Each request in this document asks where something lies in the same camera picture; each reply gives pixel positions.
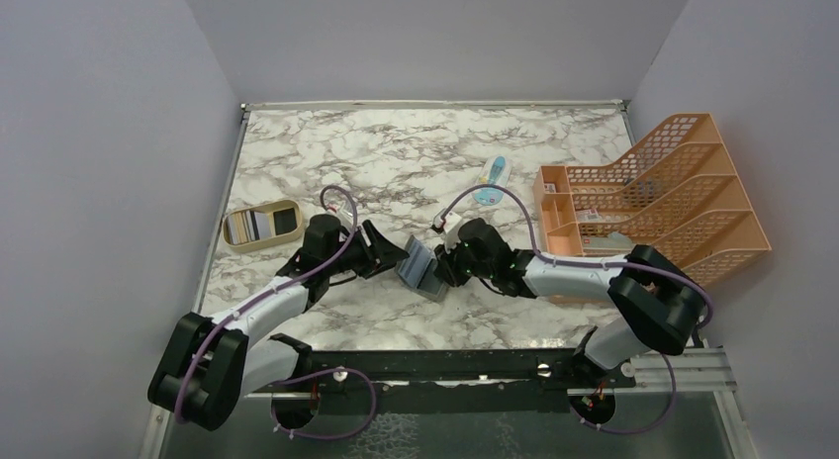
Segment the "taupe leather card holder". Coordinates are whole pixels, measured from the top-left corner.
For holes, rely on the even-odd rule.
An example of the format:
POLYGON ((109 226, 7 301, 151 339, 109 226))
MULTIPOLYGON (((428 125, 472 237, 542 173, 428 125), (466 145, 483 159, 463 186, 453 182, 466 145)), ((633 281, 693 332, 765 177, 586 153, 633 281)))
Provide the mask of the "taupe leather card holder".
POLYGON ((433 250, 411 235, 404 251, 409 256, 399 261, 395 267, 400 281, 407 289, 428 300, 441 301, 448 286, 434 274, 437 259, 433 250))

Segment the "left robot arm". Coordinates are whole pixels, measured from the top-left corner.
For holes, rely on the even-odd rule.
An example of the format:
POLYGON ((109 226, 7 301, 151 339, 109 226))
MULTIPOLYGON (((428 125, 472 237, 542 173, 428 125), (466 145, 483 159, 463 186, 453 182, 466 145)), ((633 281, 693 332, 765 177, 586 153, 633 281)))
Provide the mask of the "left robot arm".
POLYGON ((265 287, 212 316, 189 313, 178 320, 147 399, 184 422, 215 430, 242 396, 273 381, 291 391, 303 388, 310 362, 295 342, 275 342, 268 334, 313 307, 332 277, 353 272, 369 279, 409 257, 369 221, 356 227, 336 215, 312 217, 302 245, 265 287))

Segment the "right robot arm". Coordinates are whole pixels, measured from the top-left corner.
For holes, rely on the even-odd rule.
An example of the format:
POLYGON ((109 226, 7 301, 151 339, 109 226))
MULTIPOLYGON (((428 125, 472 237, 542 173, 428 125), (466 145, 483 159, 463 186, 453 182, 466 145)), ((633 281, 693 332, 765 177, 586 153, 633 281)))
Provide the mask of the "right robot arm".
POLYGON ((447 231, 432 253, 434 276, 450 287, 479 279, 509 297, 612 303, 619 319, 587 333, 570 363, 573 378, 586 387, 635 355, 682 354, 700 315, 710 310, 701 287, 649 245, 603 258, 548 255, 513 249, 475 219, 447 231))

